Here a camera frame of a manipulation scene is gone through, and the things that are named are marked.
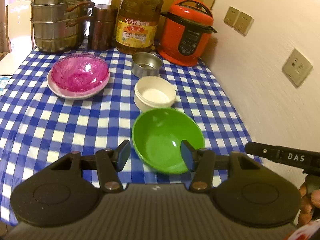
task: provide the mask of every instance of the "pink bowl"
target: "pink bowl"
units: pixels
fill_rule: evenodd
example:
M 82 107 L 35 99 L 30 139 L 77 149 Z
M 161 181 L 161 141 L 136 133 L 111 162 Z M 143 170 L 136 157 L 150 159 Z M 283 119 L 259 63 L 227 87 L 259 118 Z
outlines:
M 51 79 L 66 96 L 84 96 L 102 90 L 108 83 L 108 64 L 92 54 L 70 54 L 52 67 Z

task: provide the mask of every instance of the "oil bottle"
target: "oil bottle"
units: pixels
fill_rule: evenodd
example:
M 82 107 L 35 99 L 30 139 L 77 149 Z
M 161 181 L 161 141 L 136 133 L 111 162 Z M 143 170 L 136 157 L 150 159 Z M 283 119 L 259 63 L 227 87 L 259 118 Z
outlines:
M 121 0 L 116 47 L 125 54 L 149 52 L 156 35 L 163 0 Z

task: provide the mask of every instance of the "wall switch plate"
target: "wall switch plate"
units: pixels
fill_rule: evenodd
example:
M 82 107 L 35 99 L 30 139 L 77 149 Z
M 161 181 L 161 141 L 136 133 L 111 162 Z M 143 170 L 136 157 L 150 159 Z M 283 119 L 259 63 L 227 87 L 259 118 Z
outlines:
M 299 87 L 310 74 L 313 66 L 297 49 L 294 49 L 282 71 Z
M 236 20 L 238 19 L 238 16 L 240 14 L 240 11 L 238 9 L 235 9 L 233 7 L 229 7 L 229 10 L 227 11 L 226 17 L 224 18 L 224 22 L 226 24 L 229 24 L 231 27 L 233 27 L 236 23 Z
M 238 17 L 238 20 L 236 21 L 235 29 L 241 32 L 243 35 L 247 35 L 252 23 L 253 18 L 250 15 L 241 12 Z

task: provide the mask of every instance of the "brown thermos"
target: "brown thermos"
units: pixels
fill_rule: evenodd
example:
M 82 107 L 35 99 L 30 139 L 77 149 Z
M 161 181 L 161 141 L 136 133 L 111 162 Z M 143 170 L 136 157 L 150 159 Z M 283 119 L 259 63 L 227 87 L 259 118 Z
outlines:
M 92 9 L 88 37 L 88 49 L 107 50 L 111 48 L 118 8 L 108 4 L 97 4 Z

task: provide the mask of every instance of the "copper screw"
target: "copper screw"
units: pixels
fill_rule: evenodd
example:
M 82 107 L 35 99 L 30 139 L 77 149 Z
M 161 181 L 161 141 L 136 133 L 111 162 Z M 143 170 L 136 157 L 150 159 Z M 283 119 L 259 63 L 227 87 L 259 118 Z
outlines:
M 116 181 L 109 181 L 109 182 L 107 182 L 106 184 L 104 184 L 104 187 L 105 187 L 106 189 L 115 190 L 115 189 L 120 188 L 120 185 L 119 185 L 119 183 L 116 182 Z
M 202 189 L 206 189 L 208 187 L 208 184 L 206 184 L 203 181 L 196 181 L 192 183 L 192 187 L 196 190 L 202 190 Z

